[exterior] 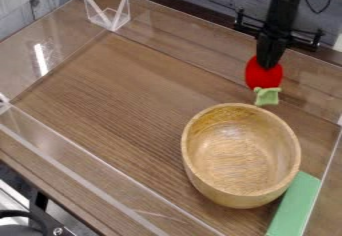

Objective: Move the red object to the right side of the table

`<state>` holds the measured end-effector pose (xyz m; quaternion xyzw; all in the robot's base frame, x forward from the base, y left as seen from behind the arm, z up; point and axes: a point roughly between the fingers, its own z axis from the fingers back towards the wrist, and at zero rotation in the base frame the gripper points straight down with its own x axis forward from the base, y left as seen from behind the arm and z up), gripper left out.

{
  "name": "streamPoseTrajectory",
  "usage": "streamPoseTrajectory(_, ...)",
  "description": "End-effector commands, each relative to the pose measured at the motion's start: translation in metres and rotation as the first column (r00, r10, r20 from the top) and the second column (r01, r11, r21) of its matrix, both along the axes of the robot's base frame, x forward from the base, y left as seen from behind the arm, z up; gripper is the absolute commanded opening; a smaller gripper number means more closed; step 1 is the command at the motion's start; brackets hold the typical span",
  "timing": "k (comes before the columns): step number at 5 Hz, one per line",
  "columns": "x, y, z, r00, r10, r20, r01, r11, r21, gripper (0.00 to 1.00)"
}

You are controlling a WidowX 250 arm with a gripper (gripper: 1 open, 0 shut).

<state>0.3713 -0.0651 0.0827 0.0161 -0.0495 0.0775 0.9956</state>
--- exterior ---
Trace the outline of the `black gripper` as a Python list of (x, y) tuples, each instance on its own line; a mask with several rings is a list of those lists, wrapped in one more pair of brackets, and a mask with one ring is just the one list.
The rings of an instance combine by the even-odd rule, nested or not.
[(236, 10), (234, 29), (256, 38), (256, 61), (263, 69), (270, 69), (280, 60), (288, 47), (315, 51), (323, 30), (300, 30), (294, 27), (300, 0), (271, 0), (264, 19), (255, 19)]

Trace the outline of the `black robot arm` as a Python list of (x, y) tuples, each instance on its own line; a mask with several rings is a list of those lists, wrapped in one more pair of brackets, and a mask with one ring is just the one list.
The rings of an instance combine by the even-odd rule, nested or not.
[(234, 29), (255, 37), (256, 62), (264, 70), (275, 67), (287, 48), (299, 47), (308, 51), (318, 49), (323, 30), (306, 31), (294, 28), (299, 3), (300, 0), (270, 0), (266, 19), (260, 20), (260, 25), (244, 23), (244, 10), (236, 11)]

